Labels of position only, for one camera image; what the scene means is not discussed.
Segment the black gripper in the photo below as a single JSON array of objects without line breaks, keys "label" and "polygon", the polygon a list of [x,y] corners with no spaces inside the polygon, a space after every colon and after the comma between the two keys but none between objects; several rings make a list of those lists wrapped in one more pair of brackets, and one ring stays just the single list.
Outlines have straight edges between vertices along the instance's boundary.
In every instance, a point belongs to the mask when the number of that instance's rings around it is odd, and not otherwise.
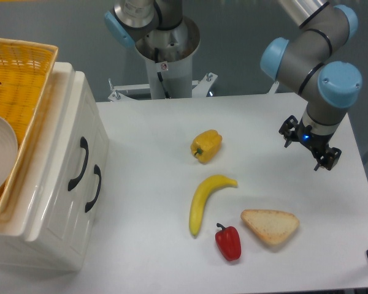
[{"label": "black gripper", "polygon": [[319,168],[325,168],[331,171],[333,167],[338,163],[342,151],[339,148],[330,148],[328,143],[331,139],[331,135],[317,135],[311,132],[312,127],[310,125],[304,126],[303,123],[298,123],[295,116],[289,116],[281,125],[279,134],[283,136],[285,140],[284,147],[287,148],[292,142],[300,142],[305,146],[316,159],[316,165],[314,170]]}]

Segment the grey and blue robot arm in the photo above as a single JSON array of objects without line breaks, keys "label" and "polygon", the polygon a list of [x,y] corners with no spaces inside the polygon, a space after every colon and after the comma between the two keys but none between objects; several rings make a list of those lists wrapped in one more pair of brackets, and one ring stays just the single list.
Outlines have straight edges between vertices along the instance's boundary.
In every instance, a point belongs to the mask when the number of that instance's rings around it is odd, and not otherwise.
[{"label": "grey and blue robot arm", "polygon": [[[302,33],[294,41],[273,40],[260,67],[307,106],[301,119],[286,119],[279,133],[287,145],[305,146],[317,167],[330,170],[341,151],[330,147],[329,141],[357,101],[362,76],[352,64],[328,59],[354,36],[358,18],[351,8],[328,1],[280,1],[280,6]],[[135,48],[145,60],[152,98],[194,96],[192,57],[200,32],[184,16],[181,1],[119,1],[105,13],[104,21],[122,46]]]}]

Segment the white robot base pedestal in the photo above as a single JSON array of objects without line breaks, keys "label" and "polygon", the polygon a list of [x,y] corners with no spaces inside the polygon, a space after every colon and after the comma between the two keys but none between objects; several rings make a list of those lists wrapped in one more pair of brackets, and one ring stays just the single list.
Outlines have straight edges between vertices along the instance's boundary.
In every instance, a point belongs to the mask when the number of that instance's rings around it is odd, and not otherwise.
[{"label": "white robot base pedestal", "polygon": [[111,34],[126,47],[134,47],[145,61],[148,88],[152,99],[201,98],[210,95],[218,75],[209,72],[193,80],[193,56],[200,45],[199,28],[183,17],[171,30],[154,29],[135,42],[112,13],[105,14]]}]

